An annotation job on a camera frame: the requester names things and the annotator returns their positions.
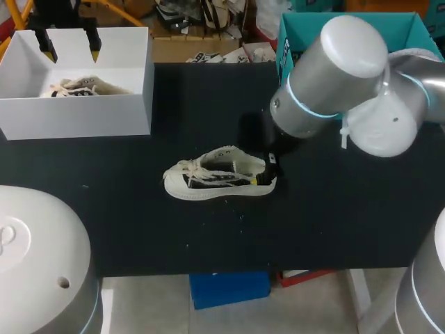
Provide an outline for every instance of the white cardboard box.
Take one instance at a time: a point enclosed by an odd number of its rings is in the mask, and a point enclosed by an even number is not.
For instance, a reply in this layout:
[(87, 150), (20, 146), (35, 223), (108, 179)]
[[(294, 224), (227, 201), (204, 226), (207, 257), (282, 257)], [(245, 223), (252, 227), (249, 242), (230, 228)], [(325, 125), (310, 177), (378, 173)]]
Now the white cardboard box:
[[(83, 29), (49, 29), (58, 60), (34, 31), (16, 31), (0, 63), (0, 129), (8, 140), (150, 134), (154, 64), (148, 28), (98, 28), (95, 63)], [(39, 97), (61, 79), (97, 75), (133, 94)]]

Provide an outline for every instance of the canvas sneaker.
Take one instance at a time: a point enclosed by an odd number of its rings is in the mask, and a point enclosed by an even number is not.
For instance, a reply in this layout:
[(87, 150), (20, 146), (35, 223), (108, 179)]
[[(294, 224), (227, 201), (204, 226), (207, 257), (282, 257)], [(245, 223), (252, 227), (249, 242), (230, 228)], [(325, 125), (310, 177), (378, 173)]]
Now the canvas sneaker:
[(57, 85), (51, 85), (50, 90), (40, 97), (67, 97), (67, 96), (91, 96), (91, 95), (119, 95), (131, 94), (130, 90), (114, 86), (101, 80), (99, 77), (90, 76), (76, 80), (63, 79)]
[(164, 186), (181, 200), (208, 200), (221, 196), (263, 196), (274, 188), (277, 178), (267, 185), (257, 184), (265, 171), (263, 159), (224, 146), (194, 160), (182, 160), (164, 172)]

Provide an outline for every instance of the yellow metal bar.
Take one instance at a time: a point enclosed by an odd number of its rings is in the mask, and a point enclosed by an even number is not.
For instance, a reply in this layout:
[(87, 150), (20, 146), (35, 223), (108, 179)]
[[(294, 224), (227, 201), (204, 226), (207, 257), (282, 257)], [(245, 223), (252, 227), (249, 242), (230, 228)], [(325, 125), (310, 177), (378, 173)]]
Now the yellow metal bar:
[(123, 18), (129, 20), (135, 26), (146, 26), (141, 21), (139, 21), (138, 19), (135, 19), (130, 14), (127, 14), (122, 9), (120, 9), (119, 7), (116, 7), (115, 5), (108, 2), (107, 0), (97, 0), (97, 2), (100, 2), (102, 5), (110, 8), (113, 12), (115, 12), (115, 13), (119, 14), (120, 16), (122, 16)]
[(11, 41), (11, 37), (8, 37), (5, 39), (5, 41), (3, 43), (0, 44), (0, 61), (3, 58), (3, 55), (5, 54), (5, 51), (8, 48), (10, 41)]
[(29, 13), (31, 12), (31, 9), (33, 9), (33, 7), (34, 7), (34, 0), (28, 0), (22, 12), (22, 20), (24, 22), (27, 21)]
[(20, 14), (15, 0), (6, 0), (6, 5), (11, 13), (11, 16), (13, 17), (17, 30), (25, 30), (25, 22), (22, 19), (22, 14)]

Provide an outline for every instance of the blue container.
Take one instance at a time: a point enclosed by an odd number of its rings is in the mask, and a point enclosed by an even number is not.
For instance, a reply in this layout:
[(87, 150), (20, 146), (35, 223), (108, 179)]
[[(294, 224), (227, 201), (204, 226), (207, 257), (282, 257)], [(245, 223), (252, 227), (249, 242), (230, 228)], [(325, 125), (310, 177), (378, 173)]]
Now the blue container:
[(267, 297), (268, 273), (217, 273), (190, 275), (190, 289), (196, 310)]
[[(442, 58), (437, 45), (430, 37), (416, 13), (347, 13), (367, 21), (382, 35), (390, 52), (418, 47), (434, 52)], [(345, 13), (284, 13), (280, 23), (277, 46), (277, 71), (287, 78), (293, 69), (293, 56), (303, 53), (321, 29), (333, 17)]]
[(430, 7), (423, 21), (433, 38), (445, 35), (445, 1), (430, 0)]
[(291, 0), (296, 12), (332, 12), (341, 6), (342, 0)]

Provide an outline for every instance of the teal box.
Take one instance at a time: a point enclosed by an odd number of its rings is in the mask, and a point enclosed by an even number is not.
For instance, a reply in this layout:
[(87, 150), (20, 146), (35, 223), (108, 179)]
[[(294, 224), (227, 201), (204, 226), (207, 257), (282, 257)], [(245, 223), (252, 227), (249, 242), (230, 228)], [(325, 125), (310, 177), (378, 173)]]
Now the teal box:
[[(333, 17), (345, 13), (284, 13), (280, 23), (277, 46), (277, 71), (287, 78), (298, 58), (320, 35), (321, 29)], [(442, 60), (437, 45), (416, 13), (348, 13), (362, 18), (382, 35), (389, 52), (418, 47), (434, 52)]]
[(438, 38), (445, 35), (445, 0), (430, 0), (430, 7), (426, 12), (426, 28), (431, 37)]
[(291, 0), (296, 12), (332, 12), (343, 3), (342, 0)]

